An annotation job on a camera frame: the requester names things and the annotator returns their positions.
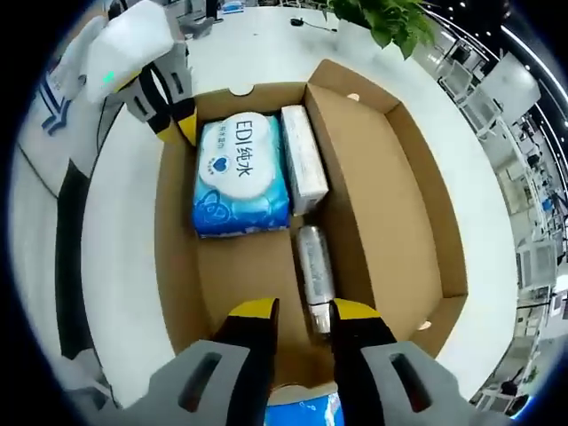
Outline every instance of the heart logo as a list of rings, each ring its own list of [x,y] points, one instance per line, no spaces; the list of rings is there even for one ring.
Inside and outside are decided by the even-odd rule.
[[[227,170],[227,159],[225,157],[217,158],[213,163],[213,169],[219,173],[223,173]]]

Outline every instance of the desk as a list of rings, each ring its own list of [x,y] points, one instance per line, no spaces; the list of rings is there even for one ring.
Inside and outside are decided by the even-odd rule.
[[[188,42],[194,90],[305,81],[330,58],[405,102],[438,163],[460,227],[469,297],[438,361],[470,398],[508,348],[517,301],[513,235],[489,161],[452,100],[413,59],[405,62],[396,46],[381,51],[362,40],[361,49],[372,49],[373,58],[346,56],[335,49],[338,34],[291,27],[291,17],[326,25],[316,11],[251,8],[224,16],[211,35]],[[125,406],[174,356],[154,265],[161,153],[162,142],[123,109],[99,157],[83,222],[87,318],[106,377]]]

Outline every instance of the blue tissue pack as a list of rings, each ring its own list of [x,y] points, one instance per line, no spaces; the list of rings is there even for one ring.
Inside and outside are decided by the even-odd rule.
[[[204,126],[192,220],[200,237],[229,237],[288,228],[280,123],[240,113]]]

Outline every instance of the green indicator light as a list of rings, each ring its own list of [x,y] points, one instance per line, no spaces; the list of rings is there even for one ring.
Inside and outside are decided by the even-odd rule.
[[[105,83],[110,82],[112,79],[114,78],[114,73],[111,71],[109,72],[107,75],[105,75],[105,77],[103,78],[103,81]]]

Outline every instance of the white box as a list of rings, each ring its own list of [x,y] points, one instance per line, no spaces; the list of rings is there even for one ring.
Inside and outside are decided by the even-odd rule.
[[[301,105],[282,108],[282,133],[295,216],[312,210],[329,191],[308,114]]]

